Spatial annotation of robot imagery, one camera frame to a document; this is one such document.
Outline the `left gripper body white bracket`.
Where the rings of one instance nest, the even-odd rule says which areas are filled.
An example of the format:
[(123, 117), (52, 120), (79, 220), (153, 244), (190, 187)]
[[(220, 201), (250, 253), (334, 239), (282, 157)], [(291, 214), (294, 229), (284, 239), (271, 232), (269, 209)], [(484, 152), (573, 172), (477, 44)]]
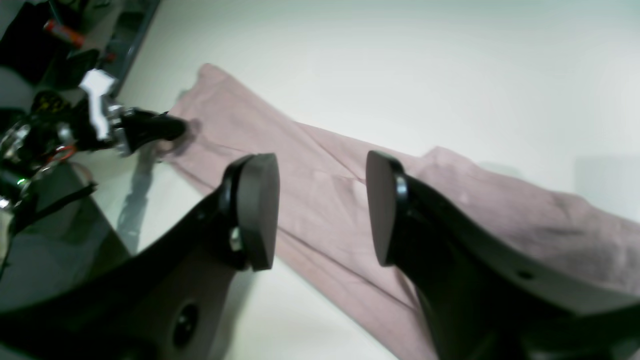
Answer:
[(3, 156), (72, 156), (82, 151), (126, 150), (126, 110), (112, 98), (116, 79), (91, 69), (79, 88), (84, 98), (64, 107), (50, 96), (39, 96), (30, 112), (5, 109), (1, 130)]

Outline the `right gripper black left finger with grey pad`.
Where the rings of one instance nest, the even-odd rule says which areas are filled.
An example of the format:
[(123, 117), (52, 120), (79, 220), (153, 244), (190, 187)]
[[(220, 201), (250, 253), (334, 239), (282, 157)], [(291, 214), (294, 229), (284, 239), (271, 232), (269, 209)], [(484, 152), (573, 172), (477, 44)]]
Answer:
[(3, 360), (205, 360), (235, 276), (272, 268), (280, 175), (274, 153), (243, 156), (169, 231), (131, 254), (65, 165), (43, 216), (1, 267)]

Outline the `right gripper black right finger with grey pad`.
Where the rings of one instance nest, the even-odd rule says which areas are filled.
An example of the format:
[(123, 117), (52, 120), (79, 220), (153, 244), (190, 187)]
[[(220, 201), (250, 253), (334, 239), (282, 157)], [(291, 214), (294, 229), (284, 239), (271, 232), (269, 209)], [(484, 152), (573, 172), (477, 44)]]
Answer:
[(413, 283), (441, 360), (631, 360), (639, 298), (519, 253), (388, 153), (366, 156), (375, 255)]

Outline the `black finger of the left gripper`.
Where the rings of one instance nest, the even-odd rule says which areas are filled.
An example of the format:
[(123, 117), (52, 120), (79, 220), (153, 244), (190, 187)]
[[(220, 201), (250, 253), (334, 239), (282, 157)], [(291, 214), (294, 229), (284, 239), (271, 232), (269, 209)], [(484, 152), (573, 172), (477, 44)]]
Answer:
[(137, 151), (155, 141), (175, 141), (188, 129), (185, 120), (167, 112), (127, 109), (120, 120), (119, 129), (123, 130), (125, 143), (130, 151)]

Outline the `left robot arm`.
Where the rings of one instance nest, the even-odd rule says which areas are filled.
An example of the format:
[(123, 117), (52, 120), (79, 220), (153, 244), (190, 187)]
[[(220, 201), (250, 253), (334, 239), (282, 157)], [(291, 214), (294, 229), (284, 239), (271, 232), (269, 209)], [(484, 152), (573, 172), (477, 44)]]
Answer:
[(26, 3), (1, 40), (2, 65), (38, 62), (31, 109), (1, 109), (3, 360), (211, 360), (235, 278), (272, 268), (274, 153), (213, 161), (141, 244), (158, 155), (201, 130), (117, 100), (159, 4)]

